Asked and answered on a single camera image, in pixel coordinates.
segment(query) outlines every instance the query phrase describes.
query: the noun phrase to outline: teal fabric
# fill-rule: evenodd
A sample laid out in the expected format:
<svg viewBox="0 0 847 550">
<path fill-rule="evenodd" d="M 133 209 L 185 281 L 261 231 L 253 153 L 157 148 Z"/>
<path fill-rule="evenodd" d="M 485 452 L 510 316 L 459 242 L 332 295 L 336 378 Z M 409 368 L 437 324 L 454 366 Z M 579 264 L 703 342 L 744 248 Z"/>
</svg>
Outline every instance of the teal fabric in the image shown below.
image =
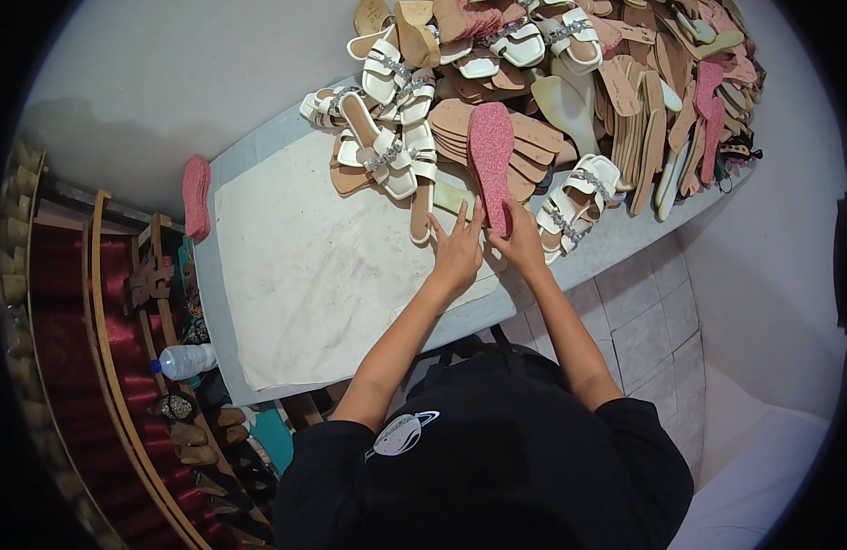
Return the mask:
<svg viewBox="0 0 847 550">
<path fill-rule="evenodd" d="M 255 415 L 255 425 L 249 433 L 262 444 L 277 472 L 283 475 L 292 461 L 292 434 L 280 413 L 275 408 L 259 412 Z"/>
</svg>

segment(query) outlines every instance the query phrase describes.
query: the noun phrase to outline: table surface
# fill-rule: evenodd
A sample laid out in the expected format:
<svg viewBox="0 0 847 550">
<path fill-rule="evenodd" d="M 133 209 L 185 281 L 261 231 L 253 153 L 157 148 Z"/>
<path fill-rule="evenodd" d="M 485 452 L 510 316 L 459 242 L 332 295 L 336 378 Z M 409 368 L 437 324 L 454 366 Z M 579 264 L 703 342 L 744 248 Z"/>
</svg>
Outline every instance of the table surface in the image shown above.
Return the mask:
<svg viewBox="0 0 847 550">
<path fill-rule="evenodd" d="M 359 85 L 358 77 L 337 82 L 337 84 L 352 83 Z M 328 385 L 281 385 L 256 391 L 246 383 L 237 358 L 237 338 L 234 335 L 231 311 L 224 291 L 215 218 L 215 194 L 222 185 L 231 182 L 244 171 L 290 143 L 310 132 L 317 131 L 316 126 L 298 114 L 299 105 L 300 103 L 290 107 L 259 126 L 209 165 L 212 170 L 212 182 L 207 195 L 207 207 L 211 229 L 209 235 L 194 247 L 197 284 L 203 314 L 209 329 L 209 338 L 216 349 L 222 378 L 234 405 L 250 405 L 275 400 Z M 552 186 L 563 182 L 568 173 L 569 170 L 556 172 Z M 558 258 L 551 265 L 554 277 L 561 289 L 567 291 L 651 245 L 661 236 L 710 208 L 720 197 L 721 192 L 716 187 L 703 190 L 683 204 L 675 205 L 664 222 L 656 219 L 651 208 L 644 209 L 635 217 L 628 215 L 624 207 L 607 210 L 591 233 L 585 236 L 579 248 L 565 257 Z M 543 195 L 531 197 L 530 205 L 534 212 L 539 209 L 543 199 Z M 424 343 L 423 350 L 439 347 L 477 333 L 523 312 L 534 303 L 533 294 L 524 280 L 515 270 L 507 269 L 500 275 L 500 284 L 496 291 L 442 314 Z"/>
</svg>

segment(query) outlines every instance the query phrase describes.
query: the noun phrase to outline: stack of tan insoles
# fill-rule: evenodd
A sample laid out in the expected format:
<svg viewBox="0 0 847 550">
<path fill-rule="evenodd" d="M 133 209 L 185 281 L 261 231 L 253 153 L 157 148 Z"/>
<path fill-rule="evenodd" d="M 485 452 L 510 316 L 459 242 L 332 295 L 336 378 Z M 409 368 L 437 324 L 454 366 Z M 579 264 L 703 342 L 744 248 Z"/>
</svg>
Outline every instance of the stack of tan insoles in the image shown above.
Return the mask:
<svg viewBox="0 0 847 550">
<path fill-rule="evenodd" d="M 436 139 L 436 151 L 463 166 L 468 164 L 466 131 L 474 105 L 460 99 L 446 99 L 429 112 L 429 126 Z M 515 131 L 515 150 L 508 161 L 508 187 L 518 201 L 526 201 L 549 172 L 550 165 L 577 160 L 570 142 L 546 122 L 510 112 Z"/>
</svg>

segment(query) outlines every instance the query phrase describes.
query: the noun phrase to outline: pink foam sole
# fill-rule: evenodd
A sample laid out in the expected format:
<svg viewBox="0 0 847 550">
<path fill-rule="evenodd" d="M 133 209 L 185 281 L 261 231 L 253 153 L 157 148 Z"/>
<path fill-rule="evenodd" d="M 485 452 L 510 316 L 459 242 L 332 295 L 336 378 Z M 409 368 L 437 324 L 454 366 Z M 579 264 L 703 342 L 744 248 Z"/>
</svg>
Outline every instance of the pink foam sole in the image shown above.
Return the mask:
<svg viewBox="0 0 847 550">
<path fill-rule="evenodd" d="M 209 165 L 200 155 L 195 155 L 185 165 L 182 178 L 182 201 L 185 203 L 185 233 L 194 239 L 209 234 L 209 210 L 206 197 L 212 174 Z"/>
<path fill-rule="evenodd" d="M 515 148 L 515 132 L 506 106 L 499 102 L 480 104 L 469 116 L 469 153 L 481 184 L 487 221 L 500 237 L 511 233 L 505 202 L 508 190 L 508 160 Z"/>
</svg>

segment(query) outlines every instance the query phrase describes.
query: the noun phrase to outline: white wall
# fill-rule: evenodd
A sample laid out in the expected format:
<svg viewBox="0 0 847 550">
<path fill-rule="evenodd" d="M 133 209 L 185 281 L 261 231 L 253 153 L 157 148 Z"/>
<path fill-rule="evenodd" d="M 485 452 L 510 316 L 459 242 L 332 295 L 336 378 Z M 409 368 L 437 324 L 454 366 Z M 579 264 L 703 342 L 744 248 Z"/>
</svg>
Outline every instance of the white wall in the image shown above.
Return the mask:
<svg viewBox="0 0 847 550">
<path fill-rule="evenodd" d="M 824 441 L 829 423 L 765 406 L 750 443 L 693 496 L 669 550 L 755 548 L 781 517 Z"/>
<path fill-rule="evenodd" d="M 829 419 L 847 346 L 832 285 L 836 200 L 847 189 L 836 113 L 776 6 L 737 5 L 768 71 L 751 124 L 765 157 L 727 200 L 678 232 L 705 365 L 768 405 Z M 735 405 L 708 392 L 708 408 Z"/>
<path fill-rule="evenodd" d="M 359 71 L 356 0 L 87 0 L 45 60 L 21 128 L 55 172 L 184 218 L 182 169 Z"/>
</svg>

